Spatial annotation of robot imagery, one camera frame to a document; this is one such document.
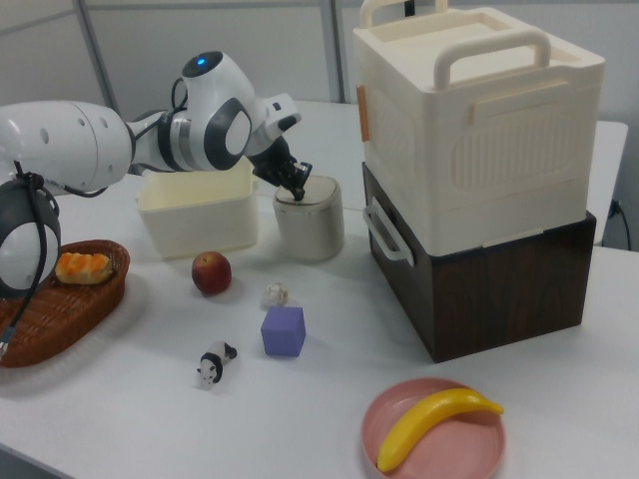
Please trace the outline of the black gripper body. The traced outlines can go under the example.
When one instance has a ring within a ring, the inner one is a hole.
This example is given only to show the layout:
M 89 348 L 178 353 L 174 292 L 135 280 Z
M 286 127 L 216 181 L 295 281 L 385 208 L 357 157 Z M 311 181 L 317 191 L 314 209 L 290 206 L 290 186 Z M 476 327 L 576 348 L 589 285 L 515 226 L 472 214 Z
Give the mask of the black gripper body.
M 276 139 L 263 152 L 248 156 L 254 175 L 275 187 L 282 187 L 285 175 L 292 173 L 297 161 L 284 138 Z

